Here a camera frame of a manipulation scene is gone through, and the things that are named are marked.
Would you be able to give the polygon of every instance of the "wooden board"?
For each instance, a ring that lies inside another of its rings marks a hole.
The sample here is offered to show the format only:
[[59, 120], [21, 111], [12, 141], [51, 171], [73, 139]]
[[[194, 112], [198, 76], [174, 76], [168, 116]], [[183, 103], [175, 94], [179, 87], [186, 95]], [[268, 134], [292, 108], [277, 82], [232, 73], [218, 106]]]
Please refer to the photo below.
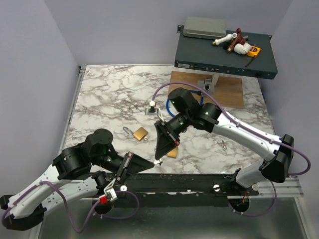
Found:
[[[212, 76], [172, 71], [170, 82], [182, 81], [197, 86], [198, 81], [204, 81], [207, 77], [211, 78]], [[196, 90], [195, 88], [190, 86], [173, 84], [169, 86], [168, 93], [178, 87], [183, 87], [188, 90]], [[199, 102], [200, 96], [196, 94], [193, 95]], [[241, 79], [239, 78], [220, 76], [215, 86], [215, 94], [213, 94], [212, 96], [224, 107], [232, 107], [238, 109], [244, 108], [243, 85]], [[211, 99], [209, 99], [208, 97], [204, 97], [204, 103], [207, 102], [213, 103]]]

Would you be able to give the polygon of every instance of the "marble tabletop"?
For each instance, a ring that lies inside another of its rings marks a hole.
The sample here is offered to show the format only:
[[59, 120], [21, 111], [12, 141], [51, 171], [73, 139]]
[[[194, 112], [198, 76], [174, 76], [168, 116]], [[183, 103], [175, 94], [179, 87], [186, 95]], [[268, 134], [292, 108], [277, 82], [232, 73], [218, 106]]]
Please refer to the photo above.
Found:
[[[74, 146], [98, 128], [110, 130], [114, 136], [115, 150], [124, 155], [132, 151], [154, 162], [157, 134], [154, 122], [157, 117], [146, 116], [154, 91], [170, 81], [172, 71], [194, 72], [175, 68], [172, 65], [100, 65], [87, 66], [76, 103], [65, 147]], [[261, 90], [256, 78], [241, 77], [243, 82], [244, 109], [225, 108], [239, 120], [262, 131], [273, 133]], [[168, 87], [162, 89], [157, 106], [162, 109], [164, 119], [170, 116], [165, 110]], [[132, 131], [144, 127], [149, 141], [127, 138], [122, 127]], [[233, 173], [239, 167], [248, 166], [260, 156], [223, 136], [209, 134], [189, 127], [180, 135], [177, 158], [163, 157], [161, 166], [145, 173]], [[93, 166], [91, 171], [101, 170]]]

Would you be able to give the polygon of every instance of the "purple cable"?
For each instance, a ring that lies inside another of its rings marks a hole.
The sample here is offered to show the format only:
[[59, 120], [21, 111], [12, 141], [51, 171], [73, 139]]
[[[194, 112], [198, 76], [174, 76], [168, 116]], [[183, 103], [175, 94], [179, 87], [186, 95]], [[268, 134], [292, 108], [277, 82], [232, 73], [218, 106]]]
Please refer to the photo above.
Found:
[[[68, 214], [70, 223], [71, 223], [71, 225], [72, 225], [74, 231], [77, 232], [77, 233], [83, 232], [84, 229], [85, 229], [85, 227], [87, 226], [87, 224], [88, 224], [88, 222], [89, 222], [90, 216], [92, 215], [92, 213], [93, 213], [95, 207], [100, 203], [100, 201], [97, 201], [97, 202], [92, 206], [92, 208], [90, 209], [90, 211], [89, 211], [89, 213], [88, 213], [88, 215], [87, 215], [87, 217], [86, 217], [86, 219], [85, 219], [85, 221], [84, 221], [84, 223], [83, 223], [82, 228], [79, 230], [79, 229], [76, 227], [76, 225], [75, 225], [75, 223], [74, 223], [74, 221], [73, 221], [73, 219], [72, 219], [72, 216], [71, 216], [71, 212], [70, 212], [68, 203], [67, 203], [66, 198], [65, 198], [65, 196], [63, 195], [63, 193], [62, 193], [54, 184], [52, 184], [52, 183], [49, 182], [49, 181], [42, 181], [42, 182], [39, 183], [39, 185], [42, 185], [42, 184], [46, 184], [46, 185], [50, 186], [53, 190], [55, 190], [55, 191], [61, 196], [61, 198], [62, 198], [62, 200], [63, 200], [63, 202], [64, 202], [64, 206], [65, 206], [66, 212], [67, 212], [67, 214]], [[30, 192], [32, 192], [32, 191], [33, 191], [36, 187], [38, 187], [39, 185], [34, 185], [34, 186], [32, 186], [31, 188], [29, 188], [28, 190], [26, 190], [26, 191], [13, 203], [13, 205], [16, 205], [17, 203], [19, 203], [27, 194], [29, 194]], [[137, 198], [137, 196], [136, 196], [134, 193], [130, 192], [130, 191], [125, 191], [125, 193], [129, 193], [129, 194], [133, 195], [134, 198], [136, 199], [138, 208], [135, 210], [135, 212], [132, 213], [131, 215], [127, 216], [127, 217], [116, 218], [116, 217], [110, 217], [110, 216], [104, 216], [104, 215], [102, 215], [102, 217], [104, 217], [104, 218], [110, 218], [110, 219], [127, 219], [127, 218], [130, 218], [130, 217], [134, 216], [134, 215], [138, 212], [138, 210], [139, 210], [139, 208], [140, 208], [140, 202], [139, 202], [139, 199]], [[6, 215], [8, 214], [8, 212], [10, 211], [10, 209], [11, 209], [11, 208], [7, 208], [6, 211], [4, 212], [2, 218], [1, 218], [1, 222], [2, 222], [2, 225], [3, 225], [4, 227], [5, 227], [5, 217], [6, 217]]]
[[259, 217], [259, 216], [263, 216], [267, 213], [269, 213], [273, 208], [274, 206], [276, 205], [276, 202], [277, 202], [277, 191], [276, 191], [276, 187], [274, 185], [274, 183], [272, 181], [270, 181], [270, 183], [273, 185], [273, 188], [274, 188], [274, 193], [275, 193], [275, 196], [274, 196], [274, 201], [272, 203], [272, 205], [270, 206], [269, 209], [267, 209], [266, 211], [262, 212], [262, 213], [258, 213], [258, 214], [247, 214], [247, 213], [240, 213], [238, 211], [236, 211], [231, 205], [230, 203], [228, 203], [229, 207], [233, 210], [234, 213], [237, 213], [241, 216], [245, 216], [245, 217]]
[[115, 219], [115, 220], [124, 220], [124, 219], [128, 219], [128, 218], [133, 217], [140, 209], [140, 202], [139, 202], [139, 199], [137, 198], [137, 196], [130, 191], [116, 191], [116, 193], [129, 193], [129, 194], [131, 194], [136, 199], [136, 202], [137, 202], [136, 210], [131, 215], [126, 216], [126, 217], [112, 217], [112, 216], [107, 216], [107, 215], [98, 214], [98, 213], [97, 213], [97, 215], [102, 216], [103, 218]]
[[[251, 130], [251, 129], [249, 129], [249, 128], [243, 126], [243, 125], [241, 125], [241, 124], [238, 123], [236, 120], [234, 120], [232, 117], [230, 117], [230, 116], [227, 114], [227, 112], [225, 111], [225, 109], [217, 102], [217, 100], [215, 100], [209, 93], [207, 93], [206, 91], [204, 91], [203, 89], [201, 89], [201, 88], [198, 87], [198, 86], [195, 86], [195, 85], [192, 85], [192, 84], [189, 84], [189, 83], [185, 83], [185, 82], [169, 82], [169, 83], [166, 83], [166, 84], [164, 84], [164, 85], [161, 85], [161, 86], [155, 91], [155, 93], [154, 93], [154, 95], [153, 95], [153, 97], [152, 97], [152, 101], [155, 100], [155, 97], [156, 97], [157, 93], [160, 91], [161, 88], [163, 88], [163, 87], [165, 87], [165, 86], [168, 86], [168, 85], [172, 85], [172, 84], [181, 84], [181, 85], [191, 86], [191, 87], [194, 87], [195, 89], [201, 91], [203, 94], [205, 94], [207, 97], [209, 97], [209, 98], [217, 105], [217, 107], [219, 107], [219, 109], [223, 112], [223, 114], [224, 114], [231, 122], [233, 122], [234, 124], [236, 124], [236, 125], [238, 125], [239, 127], [243, 128], [244, 130], [246, 130], [246, 131], [252, 133], [253, 135], [255, 135], [255, 136], [257, 136], [257, 137], [260, 137], [260, 138], [262, 138], [262, 139], [264, 139], [264, 140], [267, 140], [267, 141], [271, 142], [271, 139], [270, 139], [270, 138], [265, 137], [264, 135], [259, 134], [259, 133], [255, 132], [255, 131], [253, 131], [253, 130]], [[307, 172], [310, 170], [310, 168], [311, 168], [311, 162], [310, 162], [309, 158], [308, 158], [304, 153], [300, 152], [298, 149], [295, 149], [295, 148], [293, 148], [293, 147], [291, 147], [291, 146], [289, 146], [289, 145], [287, 145], [287, 144], [284, 144], [284, 143], [281, 143], [281, 142], [278, 142], [278, 141], [272, 141], [272, 143], [277, 144], [277, 145], [280, 145], [280, 146], [282, 146], [282, 147], [286, 147], [286, 148], [290, 149], [291, 151], [296, 152], [297, 154], [299, 154], [300, 156], [302, 156], [302, 157], [307, 161], [307, 164], [308, 164], [308, 165], [307, 165], [307, 168], [306, 168], [304, 171], [299, 172], [299, 173], [288, 173], [288, 175], [290, 175], [290, 176], [299, 176], [299, 175], [302, 175], [302, 174], [307, 173]]]

